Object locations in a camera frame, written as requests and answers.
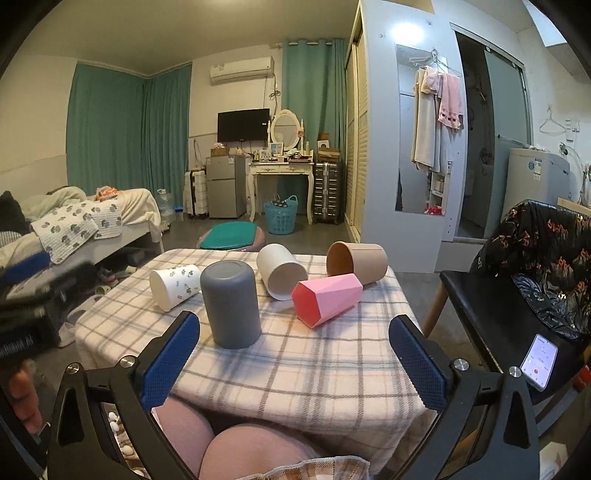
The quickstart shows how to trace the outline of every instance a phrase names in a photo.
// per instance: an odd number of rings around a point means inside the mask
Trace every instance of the smartphone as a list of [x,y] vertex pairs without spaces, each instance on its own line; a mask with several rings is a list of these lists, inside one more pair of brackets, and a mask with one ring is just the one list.
[[543,391],[548,385],[557,353],[558,347],[555,344],[539,333],[535,336],[530,351],[521,364],[521,371],[536,390]]

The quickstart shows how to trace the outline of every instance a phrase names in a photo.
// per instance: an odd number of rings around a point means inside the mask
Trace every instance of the teal curtain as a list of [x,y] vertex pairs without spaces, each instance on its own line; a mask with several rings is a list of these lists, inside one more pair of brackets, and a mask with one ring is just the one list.
[[143,79],[79,63],[66,127],[68,184],[166,189],[183,204],[191,65]]
[[[319,133],[328,133],[330,146],[341,152],[345,160],[347,42],[342,39],[320,40],[308,45],[300,40],[297,45],[283,45],[283,73],[281,107],[291,110],[304,120],[304,135],[317,150]],[[295,194],[300,201],[298,213],[306,211],[307,179],[302,176],[280,176],[279,194]]]
[[98,187],[142,186],[144,80],[79,63],[66,126],[68,184],[94,194]]
[[142,146],[144,186],[166,189],[183,205],[189,138],[191,65],[145,82]]

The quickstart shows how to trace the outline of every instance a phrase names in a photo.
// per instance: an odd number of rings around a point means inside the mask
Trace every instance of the glass shower door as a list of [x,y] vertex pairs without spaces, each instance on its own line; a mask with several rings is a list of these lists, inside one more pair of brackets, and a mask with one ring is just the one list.
[[492,235],[501,220],[509,153],[530,143],[527,102],[521,71],[509,60],[490,51],[485,52],[491,79],[492,109],[495,117],[495,162],[491,203],[486,218],[484,237]]

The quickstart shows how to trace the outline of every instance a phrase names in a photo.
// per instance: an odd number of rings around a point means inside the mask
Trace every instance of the blue laundry basket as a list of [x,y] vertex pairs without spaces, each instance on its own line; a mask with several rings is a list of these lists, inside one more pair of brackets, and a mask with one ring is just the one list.
[[285,200],[287,207],[278,207],[273,202],[265,202],[267,229],[273,235],[289,235],[296,228],[297,197],[292,195]]

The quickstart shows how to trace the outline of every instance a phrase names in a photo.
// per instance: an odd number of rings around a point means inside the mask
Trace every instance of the table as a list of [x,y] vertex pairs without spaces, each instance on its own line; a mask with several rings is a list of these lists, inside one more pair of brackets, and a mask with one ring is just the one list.
[[251,163],[248,170],[248,192],[251,196],[251,222],[255,219],[255,181],[257,175],[307,175],[308,177],[308,223],[312,224],[312,197],[314,190],[314,164],[308,162],[262,162]]
[[[173,393],[209,410],[273,421],[308,434],[332,455],[358,455],[379,472],[398,469],[425,435],[435,413],[419,399],[388,342],[397,314],[414,318],[389,268],[365,287],[357,307],[310,330],[291,301],[256,289],[263,334],[244,350],[215,345],[199,293],[163,313],[151,298],[148,275],[155,268],[222,259],[248,263],[256,253],[177,249],[159,255],[96,302],[76,323],[76,343],[86,368],[110,367],[138,355],[182,310],[201,322],[201,337]],[[310,278],[326,275],[326,257],[295,256]]]

